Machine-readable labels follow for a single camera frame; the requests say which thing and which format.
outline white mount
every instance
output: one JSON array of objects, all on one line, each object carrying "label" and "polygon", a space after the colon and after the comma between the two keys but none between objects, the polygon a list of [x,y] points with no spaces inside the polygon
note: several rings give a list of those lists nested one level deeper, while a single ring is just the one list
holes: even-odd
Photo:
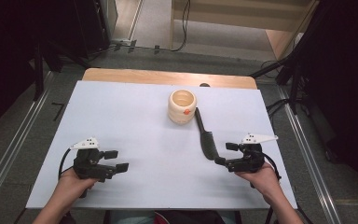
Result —
[{"label": "white mount", "polygon": [[241,143],[243,143],[243,144],[259,144],[262,142],[267,142],[267,141],[272,141],[272,140],[277,140],[277,139],[278,139],[277,135],[270,136],[270,135],[248,133],[245,135],[244,138],[242,138]]},{"label": "white mount", "polygon": [[97,139],[94,137],[90,137],[86,140],[71,145],[69,148],[74,150],[79,150],[79,149],[89,149],[89,148],[99,148],[99,147],[100,144],[98,143]]}]

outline gray floor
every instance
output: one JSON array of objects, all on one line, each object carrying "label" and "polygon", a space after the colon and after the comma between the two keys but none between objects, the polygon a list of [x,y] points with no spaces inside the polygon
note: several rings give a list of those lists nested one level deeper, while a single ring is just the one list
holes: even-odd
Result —
[{"label": "gray floor", "polygon": [[[148,34],[152,35],[153,32],[148,33],[147,29],[142,28],[141,25],[138,25],[137,28],[134,36],[138,38],[138,43],[142,44],[142,41],[144,41],[145,46],[147,43],[151,43],[153,44],[152,47],[162,43],[163,40],[154,43],[154,40],[156,40],[154,37],[149,39],[142,37],[140,34],[148,36]],[[204,27],[203,29],[212,31],[214,28]],[[262,62],[273,59],[272,51],[266,40],[267,37],[260,31],[254,30],[254,32],[254,35],[247,33],[249,38],[246,39],[251,40],[250,42],[241,42],[241,39],[235,40],[238,42],[223,41],[227,40],[227,37],[223,35],[227,32],[221,32],[221,35],[204,35],[203,37],[191,32],[189,33],[189,43],[184,48],[184,52],[161,51],[159,54],[154,54],[150,49],[136,49],[133,53],[128,53],[128,49],[122,48],[119,51],[109,50],[104,52],[90,63],[95,67],[103,68],[133,68],[247,76],[257,71]],[[218,39],[222,40],[213,39],[211,36],[218,36]],[[180,43],[180,36],[176,37],[176,40],[177,43]],[[232,53],[232,47],[216,46],[216,43],[228,42],[239,43],[243,46],[243,49],[237,52],[240,56],[233,56],[235,54]],[[54,121],[59,108],[52,103],[66,104],[76,81],[81,79],[83,74],[84,70],[73,63],[67,64],[61,73],[54,74],[46,102],[0,188],[0,223],[12,223],[25,206],[30,189],[36,180],[49,145],[60,124],[62,115],[59,116],[57,121]],[[276,72],[271,72],[268,75],[274,77]],[[278,87],[274,84],[273,79],[261,77],[256,82],[266,105],[280,99]],[[0,159],[30,108],[33,94],[34,87],[30,87],[0,119]],[[358,223],[358,174],[345,164],[332,164],[326,160],[323,144],[311,120],[304,115],[301,109],[298,109],[298,112],[301,125],[336,204],[342,223]],[[284,110],[276,114],[274,127],[276,134],[280,136],[278,144],[296,200],[314,223],[328,223],[300,152],[293,128]],[[37,213],[37,210],[27,210],[20,223],[32,222]],[[264,223],[266,215],[267,211],[264,210],[241,211],[243,223]],[[77,223],[102,223],[103,221],[103,211],[99,210],[75,210],[74,216]]]}]

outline hand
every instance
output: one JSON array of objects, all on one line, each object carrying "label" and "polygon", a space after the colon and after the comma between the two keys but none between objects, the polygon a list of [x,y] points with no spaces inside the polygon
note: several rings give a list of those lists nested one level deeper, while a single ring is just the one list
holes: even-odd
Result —
[{"label": "hand", "polygon": [[256,173],[236,172],[235,174],[251,182],[269,204],[272,196],[282,193],[273,168],[266,162]]},{"label": "hand", "polygon": [[83,191],[91,189],[97,181],[98,179],[80,179],[73,168],[65,171],[34,223],[59,223]]}]

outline table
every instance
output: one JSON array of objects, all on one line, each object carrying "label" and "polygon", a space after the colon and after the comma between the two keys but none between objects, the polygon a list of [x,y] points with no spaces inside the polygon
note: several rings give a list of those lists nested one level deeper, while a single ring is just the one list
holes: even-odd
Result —
[{"label": "table", "polygon": [[[187,0],[172,0],[173,20],[182,20]],[[318,0],[191,0],[189,21],[266,29],[280,60],[298,33],[305,32]]]},{"label": "table", "polygon": [[[184,82],[184,77],[188,86],[179,85]],[[208,82],[213,87],[198,87],[200,82]],[[220,88],[219,83],[221,86],[242,84],[252,89]],[[118,151],[117,159],[100,161],[100,164],[128,162],[129,171],[96,184],[85,199],[77,200],[74,207],[134,210],[268,208],[249,183],[203,156],[194,119],[186,125],[169,120],[166,113],[168,97],[178,89],[191,90],[198,97],[204,126],[213,131],[222,157],[241,157],[240,152],[225,150],[225,142],[239,143],[248,132],[273,134],[261,94],[255,90],[252,78],[89,69],[83,81],[76,84],[26,206],[41,208],[45,205],[57,183],[58,165],[64,151],[73,143],[94,135],[101,144],[100,150]],[[262,147],[277,163],[283,191],[296,208],[276,141],[263,143]],[[72,165],[74,157],[75,152],[69,153],[64,167]]]}]

